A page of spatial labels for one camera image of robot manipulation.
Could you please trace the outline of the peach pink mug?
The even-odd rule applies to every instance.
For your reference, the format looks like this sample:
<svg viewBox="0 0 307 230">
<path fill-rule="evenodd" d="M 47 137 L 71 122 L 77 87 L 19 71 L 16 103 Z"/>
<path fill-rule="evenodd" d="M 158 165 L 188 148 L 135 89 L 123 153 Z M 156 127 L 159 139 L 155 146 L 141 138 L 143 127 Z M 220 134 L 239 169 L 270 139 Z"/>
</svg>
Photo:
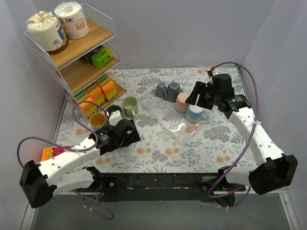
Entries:
<svg viewBox="0 0 307 230">
<path fill-rule="evenodd" d="M 181 92 L 178 94 L 175 102 L 175 109 L 180 113 L 185 113 L 188 109 L 189 104 L 186 103 L 189 93 Z"/>
</svg>

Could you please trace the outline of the blue white mug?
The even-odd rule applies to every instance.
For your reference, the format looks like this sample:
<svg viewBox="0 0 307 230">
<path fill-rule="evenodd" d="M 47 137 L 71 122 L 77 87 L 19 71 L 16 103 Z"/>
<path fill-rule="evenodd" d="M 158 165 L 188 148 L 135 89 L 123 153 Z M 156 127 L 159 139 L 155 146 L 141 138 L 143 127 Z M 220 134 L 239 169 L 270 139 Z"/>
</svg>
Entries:
<svg viewBox="0 0 307 230">
<path fill-rule="evenodd" d="M 208 118 L 207 111 L 196 105 L 189 105 L 185 114 L 185 118 L 191 123 L 197 123 L 202 118 Z"/>
</svg>

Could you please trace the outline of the dark grey mug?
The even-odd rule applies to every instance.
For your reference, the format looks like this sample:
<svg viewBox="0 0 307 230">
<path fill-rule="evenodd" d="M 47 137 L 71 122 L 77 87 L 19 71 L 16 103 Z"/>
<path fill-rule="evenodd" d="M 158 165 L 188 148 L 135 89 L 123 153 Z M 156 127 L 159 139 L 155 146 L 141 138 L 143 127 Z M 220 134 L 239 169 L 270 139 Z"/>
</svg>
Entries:
<svg viewBox="0 0 307 230">
<path fill-rule="evenodd" d="M 118 105 L 110 105 L 105 109 L 108 112 L 109 117 L 111 117 L 113 112 L 119 111 L 120 115 L 122 116 L 122 109 Z"/>
</svg>

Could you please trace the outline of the green mug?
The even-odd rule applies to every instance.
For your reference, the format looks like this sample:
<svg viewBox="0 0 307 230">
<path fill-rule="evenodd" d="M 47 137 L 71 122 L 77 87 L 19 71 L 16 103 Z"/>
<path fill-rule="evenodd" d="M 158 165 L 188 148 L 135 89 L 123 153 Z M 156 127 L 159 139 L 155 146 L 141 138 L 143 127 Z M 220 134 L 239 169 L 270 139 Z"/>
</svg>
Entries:
<svg viewBox="0 0 307 230">
<path fill-rule="evenodd" d="M 123 99 L 122 107 L 125 115 L 135 118 L 138 113 L 138 101 L 135 97 L 128 96 Z"/>
</svg>

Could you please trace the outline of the blue butterfly mug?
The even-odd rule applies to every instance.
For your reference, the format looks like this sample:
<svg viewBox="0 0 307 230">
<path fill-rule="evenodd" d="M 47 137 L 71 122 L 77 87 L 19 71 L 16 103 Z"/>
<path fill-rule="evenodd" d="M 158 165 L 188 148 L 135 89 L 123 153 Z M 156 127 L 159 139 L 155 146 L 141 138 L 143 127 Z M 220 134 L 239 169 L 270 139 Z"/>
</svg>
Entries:
<svg viewBox="0 0 307 230">
<path fill-rule="evenodd" d="M 92 128 L 97 129 L 102 127 L 106 123 L 106 117 L 102 113 L 96 113 L 90 117 L 89 121 Z"/>
</svg>

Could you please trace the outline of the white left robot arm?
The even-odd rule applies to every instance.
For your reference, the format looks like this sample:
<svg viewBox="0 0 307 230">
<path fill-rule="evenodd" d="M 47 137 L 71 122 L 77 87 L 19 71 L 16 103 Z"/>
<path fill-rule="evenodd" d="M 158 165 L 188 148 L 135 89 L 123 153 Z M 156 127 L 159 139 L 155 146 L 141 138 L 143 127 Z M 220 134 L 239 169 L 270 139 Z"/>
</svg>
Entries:
<svg viewBox="0 0 307 230">
<path fill-rule="evenodd" d="M 89 188 L 96 192 L 102 186 L 99 171 L 71 171 L 83 163 L 140 141 L 133 120 L 121 119 L 90 134 L 80 144 L 49 160 L 24 164 L 19 184 L 32 208 L 46 204 L 59 193 Z"/>
</svg>

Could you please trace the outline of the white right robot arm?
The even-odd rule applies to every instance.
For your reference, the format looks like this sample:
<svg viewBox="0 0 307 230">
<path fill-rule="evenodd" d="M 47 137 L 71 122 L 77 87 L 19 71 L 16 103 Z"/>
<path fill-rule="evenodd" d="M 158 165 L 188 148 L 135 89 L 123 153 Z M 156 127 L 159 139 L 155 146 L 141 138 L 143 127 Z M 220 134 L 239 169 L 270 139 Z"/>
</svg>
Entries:
<svg viewBox="0 0 307 230">
<path fill-rule="evenodd" d="M 218 186 L 230 189 L 234 184 L 252 188 L 258 195 L 287 187 L 292 183 L 298 161 L 294 155 L 286 155 L 268 136 L 251 107 L 242 94 L 235 94 L 231 76 L 218 74 L 208 83 L 198 81 L 186 100 L 190 105 L 204 109 L 214 106 L 237 128 L 250 149 L 256 169 L 231 166 L 221 168 L 218 177 L 208 191 L 211 195 Z"/>
</svg>

